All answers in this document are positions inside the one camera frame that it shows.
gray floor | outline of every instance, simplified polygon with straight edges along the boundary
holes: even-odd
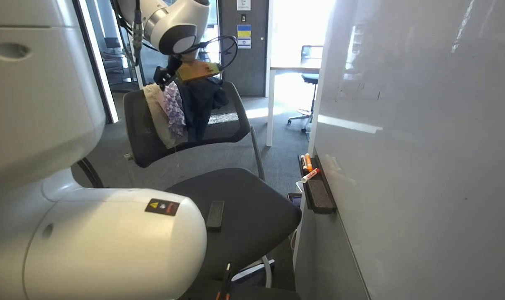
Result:
[[[299,114],[299,108],[311,103],[312,86],[304,83],[301,74],[281,74],[276,93],[276,139],[266,146],[267,98],[244,98],[249,118],[257,133],[257,141],[266,168],[266,181],[282,194],[297,191],[299,179],[297,156],[307,151],[309,134],[301,131],[301,121],[287,126],[287,118]],[[147,186],[166,189],[184,178],[224,166],[242,166],[257,171],[252,139],[239,143],[207,144],[167,156],[149,168],[141,168],[129,159],[131,146],[124,124],[124,94],[116,93],[121,121],[107,124],[97,148],[89,154],[106,186]],[[77,179],[89,184],[79,168],[74,168]],[[294,288],[292,248],[284,243],[272,251],[277,259],[274,284]]]

black chair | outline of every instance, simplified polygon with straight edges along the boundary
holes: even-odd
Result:
[[[224,89],[231,99],[226,108],[237,113],[237,121],[209,124],[204,139],[187,141],[174,148],[167,148],[161,141],[144,91],[132,91],[126,96],[127,133],[134,159],[141,166],[149,166],[186,148],[232,143],[252,134],[259,174],[244,168],[221,168],[164,188],[191,196],[206,218],[209,218],[214,203],[224,201],[222,226],[209,229],[206,261],[199,273],[199,278],[204,279],[222,279],[227,263],[232,263],[232,269],[237,273],[261,259],[289,238],[301,223],[301,209],[262,178],[264,168],[256,134],[237,88],[226,81]]]
[[[321,59],[322,59],[322,44],[302,44],[301,49],[301,63],[306,64],[312,64],[312,66],[321,66]],[[302,73],[302,78],[306,83],[314,84],[314,96],[312,96],[312,104],[309,109],[306,109],[304,113],[292,116],[287,119],[287,124],[291,124],[294,119],[307,119],[306,123],[302,123],[302,133],[307,133],[312,119],[314,119],[314,109],[316,109],[316,101],[317,101],[317,86],[319,86],[319,73]]]

table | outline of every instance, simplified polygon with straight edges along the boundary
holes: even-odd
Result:
[[[269,71],[269,118],[267,118],[267,146],[272,146],[274,139],[274,94],[276,76],[279,73],[319,73],[319,64],[272,64]]]

black sticker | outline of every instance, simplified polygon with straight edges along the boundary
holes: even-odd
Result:
[[[176,214],[179,211],[181,203],[161,199],[161,198],[151,198],[146,211],[162,213],[162,214]]]

whiteboard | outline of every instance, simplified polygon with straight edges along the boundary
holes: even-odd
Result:
[[[312,143],[374,300],[505,298],[505,0],[339,0]]]

